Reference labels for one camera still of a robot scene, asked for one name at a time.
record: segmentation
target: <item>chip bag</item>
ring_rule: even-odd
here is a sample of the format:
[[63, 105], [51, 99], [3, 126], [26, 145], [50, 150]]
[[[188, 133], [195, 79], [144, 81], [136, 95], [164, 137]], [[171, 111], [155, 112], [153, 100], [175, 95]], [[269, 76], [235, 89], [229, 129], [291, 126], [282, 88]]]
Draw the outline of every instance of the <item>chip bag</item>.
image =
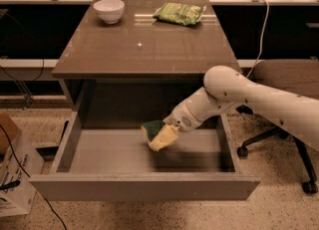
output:
[[195, 25], [199, 22], [206, 6], [199, 7], [181, 3], [165, 3], [153, 15], [155, 19], [183, 26]]

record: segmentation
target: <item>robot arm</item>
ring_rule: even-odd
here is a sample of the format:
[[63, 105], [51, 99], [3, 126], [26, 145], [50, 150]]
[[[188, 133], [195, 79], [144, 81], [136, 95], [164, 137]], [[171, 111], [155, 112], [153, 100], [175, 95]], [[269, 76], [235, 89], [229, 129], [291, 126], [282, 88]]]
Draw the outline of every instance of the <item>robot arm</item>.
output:
[[246, 105], [309, 146], [319, 150], [319, 101], [253, 83], [225, 66], [204, 76], [200, 88], [163, 121], [191, 131], [206, 119]]

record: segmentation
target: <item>terrazzo floor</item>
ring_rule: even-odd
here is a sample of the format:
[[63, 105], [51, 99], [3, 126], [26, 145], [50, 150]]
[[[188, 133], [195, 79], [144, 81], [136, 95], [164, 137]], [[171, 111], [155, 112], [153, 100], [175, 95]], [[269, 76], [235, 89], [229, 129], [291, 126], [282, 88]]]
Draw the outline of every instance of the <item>terrazzo floor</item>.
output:
[[[8, 113], [35, 146], [58, 143], [68, 109], [0, 109]], [[271, 124], [258, 115], [228, 115], [234, 145]], [[308, 148], [319, 172], [319, 152]], [[52, 162], [45, 163], [47, 172]], [[261, 177], [247, 201], [51, 202], [68, 229], [319, 229], [319, 194], [306, 195], [308, 176], [292, 138], [269, 137], [249, 148], [241, 172]], [[0, 218], [0, 229], [63, 229], [36, 193], [28, 215]]]

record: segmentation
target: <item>chair seat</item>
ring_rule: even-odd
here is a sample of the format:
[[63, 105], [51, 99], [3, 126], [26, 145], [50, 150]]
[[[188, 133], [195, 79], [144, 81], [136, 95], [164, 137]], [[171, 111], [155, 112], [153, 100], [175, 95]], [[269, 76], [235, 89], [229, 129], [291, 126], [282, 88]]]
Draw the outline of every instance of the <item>chair seat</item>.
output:
[[319, 100], [317, 60], [266, 60], [256, 65], [253, 75], [258, 84]]

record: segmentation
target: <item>white bowl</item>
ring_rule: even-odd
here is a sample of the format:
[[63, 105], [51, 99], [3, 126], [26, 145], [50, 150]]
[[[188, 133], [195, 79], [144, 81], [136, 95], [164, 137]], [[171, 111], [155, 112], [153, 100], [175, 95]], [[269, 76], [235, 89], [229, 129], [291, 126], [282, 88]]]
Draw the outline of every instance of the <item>white bowl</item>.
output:
[[121, 0], [101, 0], [93, 5], [98, 17], [107, 24], [117, 23], [123, 16], [124, 7]]

